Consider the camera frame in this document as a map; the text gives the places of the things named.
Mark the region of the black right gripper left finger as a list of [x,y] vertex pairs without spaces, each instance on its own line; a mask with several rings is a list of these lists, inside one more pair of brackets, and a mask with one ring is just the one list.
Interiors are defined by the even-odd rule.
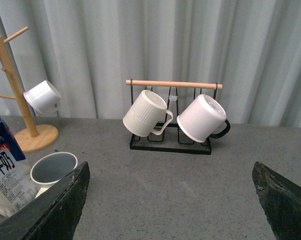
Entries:
[[71,240],[90,181],[85,161],[22,210],[0,223],[0,240]]

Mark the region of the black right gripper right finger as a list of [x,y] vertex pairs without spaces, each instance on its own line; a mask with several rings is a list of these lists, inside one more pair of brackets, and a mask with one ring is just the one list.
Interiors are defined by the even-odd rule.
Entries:
[[301,187],[258,161],[252,180],[275,238],[301,240]]

